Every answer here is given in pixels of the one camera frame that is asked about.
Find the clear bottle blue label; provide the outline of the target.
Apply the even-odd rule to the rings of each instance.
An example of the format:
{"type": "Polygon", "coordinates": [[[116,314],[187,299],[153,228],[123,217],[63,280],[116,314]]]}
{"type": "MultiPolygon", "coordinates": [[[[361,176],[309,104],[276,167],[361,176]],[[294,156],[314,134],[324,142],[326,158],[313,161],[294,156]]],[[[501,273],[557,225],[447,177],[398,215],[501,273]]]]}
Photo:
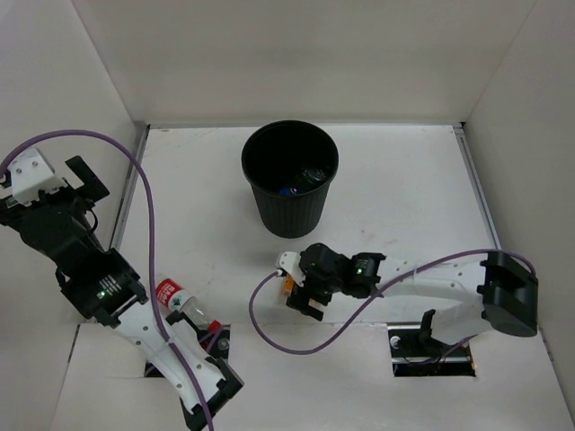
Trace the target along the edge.
{"type": "Polygon", "coordinates": [[[280,196],[299,196],[320,188],[329,177],[329,172],[317,167],[303,166],[279,189],[280,196]]]}

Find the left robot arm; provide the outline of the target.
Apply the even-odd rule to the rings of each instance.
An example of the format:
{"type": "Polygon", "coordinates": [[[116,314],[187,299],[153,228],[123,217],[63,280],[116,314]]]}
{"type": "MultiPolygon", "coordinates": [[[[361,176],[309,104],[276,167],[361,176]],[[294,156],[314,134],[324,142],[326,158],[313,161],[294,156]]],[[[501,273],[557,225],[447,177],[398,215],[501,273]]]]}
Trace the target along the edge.
{"type": "Polygon", "coordinates": [[[109,191],[81,157],[66,165],[82,187],[58,177],[35,148],[10,162],[12,194],[1,201],[1,223],[56,264],[61,292],[82,316],[144,353],[178,392],[187,428],[204,429],[243,382],[221,355],[207,353],[208,329],[197,318],[178,310],[155,316],[138,273],[115,249],[101,246],[85,217],[109,191]]]}

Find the orange juice bottle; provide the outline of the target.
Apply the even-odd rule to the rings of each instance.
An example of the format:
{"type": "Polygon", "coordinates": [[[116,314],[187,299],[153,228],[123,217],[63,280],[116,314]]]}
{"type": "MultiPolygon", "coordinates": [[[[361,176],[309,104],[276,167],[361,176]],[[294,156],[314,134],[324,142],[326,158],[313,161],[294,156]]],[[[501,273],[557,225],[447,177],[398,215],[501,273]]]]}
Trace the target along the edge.
{"type": "Polygon", "coordinates": [[[286,302],[294,293],[296,282],[290,275],[285,275],[281,282],[280,296],[286,302]]]}

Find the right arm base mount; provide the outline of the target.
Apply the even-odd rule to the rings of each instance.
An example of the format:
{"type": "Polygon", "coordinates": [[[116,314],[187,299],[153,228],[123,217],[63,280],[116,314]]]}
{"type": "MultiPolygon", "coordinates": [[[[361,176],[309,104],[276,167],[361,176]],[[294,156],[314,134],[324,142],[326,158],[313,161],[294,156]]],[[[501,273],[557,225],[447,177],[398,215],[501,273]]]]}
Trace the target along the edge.
{"type": "Polygon", "coordinates": [[[475,377],[469,340],[453,346],[424,340],[415,324],[387,327],[394,377],[475,377]]]}

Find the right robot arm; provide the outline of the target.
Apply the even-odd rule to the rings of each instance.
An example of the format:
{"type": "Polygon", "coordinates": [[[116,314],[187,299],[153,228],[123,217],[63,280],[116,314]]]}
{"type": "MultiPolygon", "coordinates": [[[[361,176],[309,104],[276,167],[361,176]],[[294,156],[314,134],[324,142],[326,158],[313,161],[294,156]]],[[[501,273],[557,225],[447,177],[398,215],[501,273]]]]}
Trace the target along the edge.
{"type": "Polygon", "coordinates": [[[538,279],[526,258],[497,249],[479,249],[428,264],[361,252],[347,257],[322,243],[279,254],[278,268],[293,281],[287,306],[318,321],[333,295],[358,300],[395,296],[448,300],[453,306],[423,314],[416,341],[427,355],[495,330],[519,338],[538,332],[538,279]]]}

